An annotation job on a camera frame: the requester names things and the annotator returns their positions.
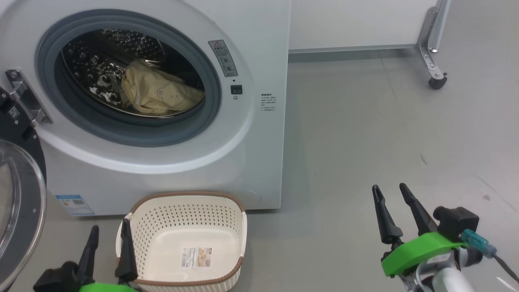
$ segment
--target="laundry basket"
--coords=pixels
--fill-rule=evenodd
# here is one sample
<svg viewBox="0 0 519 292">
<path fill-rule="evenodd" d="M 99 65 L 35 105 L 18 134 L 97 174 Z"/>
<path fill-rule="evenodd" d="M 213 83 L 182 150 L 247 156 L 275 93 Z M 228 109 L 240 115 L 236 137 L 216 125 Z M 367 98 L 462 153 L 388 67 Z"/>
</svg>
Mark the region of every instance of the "laundry basket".
<svg viewBox="0 0 519 292">
<path fill-rule="evenodd" d="M 134 282 L 145 291 L 227 291 L 236 284 L 247 240 L 247 216 L 236 198 L 216 192 L 153 195 L 125 218 L 139 273 Z"/>
</svg>

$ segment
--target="brown basket rim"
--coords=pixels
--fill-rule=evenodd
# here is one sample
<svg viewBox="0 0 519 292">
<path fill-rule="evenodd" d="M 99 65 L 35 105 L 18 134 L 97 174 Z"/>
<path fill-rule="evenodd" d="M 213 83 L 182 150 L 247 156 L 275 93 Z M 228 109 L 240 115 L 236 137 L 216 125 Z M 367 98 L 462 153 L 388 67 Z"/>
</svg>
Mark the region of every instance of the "brown basket rim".
<svg viewBox="0 0 519 292">
<path fill-rule="evenodd" d="M 116 266 L 119 265 L 119 260 L 120 260 L 119 257 L 116 258 Z M 238 272 L 242 263 L 243 263 L 243 257 L 240 257 L 238 259 L 238 262 L 236 263 L 236 266 L 234 266 L 234 268 L 228 274 L 226 274 L 222 277 L 216 278 L 216 279 L 202 280 L 202 281 L 189 281 L 189 282 L 164 282 L 164 281 L 150 281 L 150 280 L 136 279 L 133 282 L 137 283 L 137 284 L 142 284 L 142 285 L 168 286 L 168 287 L 212 285 L 212 284 L 221 283 L 221 282 L 224 282 L 224 281 L 227 281 L 228 279 L 230 279 L 232 276 L 234 276 L 234 274 L 236 274 Z"/>
<path fill-rule="evenodd" d="M 131 213 L 135 213 L 137 209 L 144 204 L 145 202 L 161 197 L 174 197 L 174 196 L 211 196 L 211 197 L 223 197 L 232 200 L 238 205 L 242 212 L 245 212 L 245 207 L 236 197 L 222 192 L 209 192 L 209 191 L 182 191 L 182 192 L 168 192 L 168 193 L 160 193 L 155 195 L 149 195 L 142 199 L 140 199 L 130 210 Z"/>
<path fill-rule="evenodd" d="M 173 197 L 173 196 L 212 196 L 212 197 L 223 197 L 232 200 L 233 202 L 238 205 L 240 210 L 242 212 L 245 212 L 245 207 L 243 204 L 234 196 L 222 193 L 222 192 L 209 192 L 209 191 L 181 191 L 181 192 L 168 192 L 168 193 L 160 193 L 155 195 L 146 196 L 142 199 L 140 199 L 130 210 L 131 213 L 135 213 L 137 209 L 144 204 L 145 202 L 155 199 L 155 198 L 161 198 L 161 197 Z M 120 258 L 117 257 L 116 261 L 117 264 L 119 264 Z M 238 262 L 236 263 L 235 267 L 226 275 L 216 278 L 216 279 L 210 279 L 210 280 L 203 280 L 203 281 L 190 281 L 190 282 L 164 282 L 164 281 L 150 281 L 150 280 L 140 280 L 136 279 L 134 282 L 137 284 L 142 285 L 150 285 L 150 286 L 200 286 L 200 285 L 212 285 L 224 282 L 228 279 L 230 279 L 234 274 L 238 272 L 238 270 L 241 267 L 241 264 L 243 263 L 243 257 L 240 257 L 238 259 Z"/>
</svg>

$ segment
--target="cloth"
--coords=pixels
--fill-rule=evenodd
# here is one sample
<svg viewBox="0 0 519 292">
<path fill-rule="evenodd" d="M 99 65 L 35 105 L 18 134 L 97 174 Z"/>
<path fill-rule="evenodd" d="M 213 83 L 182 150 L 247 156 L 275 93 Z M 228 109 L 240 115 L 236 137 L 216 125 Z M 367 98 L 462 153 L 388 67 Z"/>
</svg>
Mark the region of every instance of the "cloth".
<svg viewBox="0 0 519 292">
<path fill-rule="evenodd" d="M 121 100 L 124 106 L 146 114 L 168 114 L 187 110 L 198 104 L 204 91 L 187 86 L 176 76 L 152 68 L 144 60 L 126 67 L 122 78 Z"/>
</svg>

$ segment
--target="whiteboard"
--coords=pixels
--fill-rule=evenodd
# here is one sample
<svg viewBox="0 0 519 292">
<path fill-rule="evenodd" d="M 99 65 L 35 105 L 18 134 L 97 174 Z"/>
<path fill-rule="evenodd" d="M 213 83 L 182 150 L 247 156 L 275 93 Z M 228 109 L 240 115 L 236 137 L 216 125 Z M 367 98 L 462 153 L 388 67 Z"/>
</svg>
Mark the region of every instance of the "whiteboard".
<svg viewBox="0 0 519 292">
<path fill-rule="evenodd" d="M 436 0 L 292 0 L 290 52 L 414 46 Z"/>
</svg>

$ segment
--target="green plastic bracket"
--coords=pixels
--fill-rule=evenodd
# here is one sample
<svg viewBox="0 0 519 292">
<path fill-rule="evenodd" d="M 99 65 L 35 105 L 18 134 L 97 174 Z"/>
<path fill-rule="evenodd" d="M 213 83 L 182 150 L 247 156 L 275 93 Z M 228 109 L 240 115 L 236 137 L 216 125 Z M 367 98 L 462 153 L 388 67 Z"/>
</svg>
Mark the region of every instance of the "green plastic bracket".
<svg viewBox="0 0 519 292">
<path fill-rule="evenodd" d="M 461 246 L 466 244 L 451 242 L 437 232 L 425 233 L 392 251 L 382 261 L 382 268 L 387 277 L 397 276 L 432 257 Z"/>
<path fill-rule="evenodd" d="M 79 292 L 136 292 L 126 285 L 92 283 L 81 287 Z"/>
</svg>

